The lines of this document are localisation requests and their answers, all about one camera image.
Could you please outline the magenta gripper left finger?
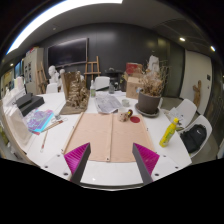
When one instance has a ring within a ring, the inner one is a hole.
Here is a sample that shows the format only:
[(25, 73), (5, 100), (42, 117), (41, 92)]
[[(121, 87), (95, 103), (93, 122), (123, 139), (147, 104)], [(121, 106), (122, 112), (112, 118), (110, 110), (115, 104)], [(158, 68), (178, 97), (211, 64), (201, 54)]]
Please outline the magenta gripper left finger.
[(65, 161), (72, 173), (71, 181), (73, 183), (80, 183), (90, 153), (90, 144), (86, 143), (64, 155)]

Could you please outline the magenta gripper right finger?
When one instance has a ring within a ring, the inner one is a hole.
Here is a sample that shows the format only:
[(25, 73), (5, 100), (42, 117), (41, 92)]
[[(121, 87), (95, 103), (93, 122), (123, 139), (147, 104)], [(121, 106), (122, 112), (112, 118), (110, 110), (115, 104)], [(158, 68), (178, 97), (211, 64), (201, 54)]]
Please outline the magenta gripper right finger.
[(137, 143), (133, 144), (132, 153), (135, 157), (143, 183), (152, 183), (152, 172), (159, 160), (159, 155)]

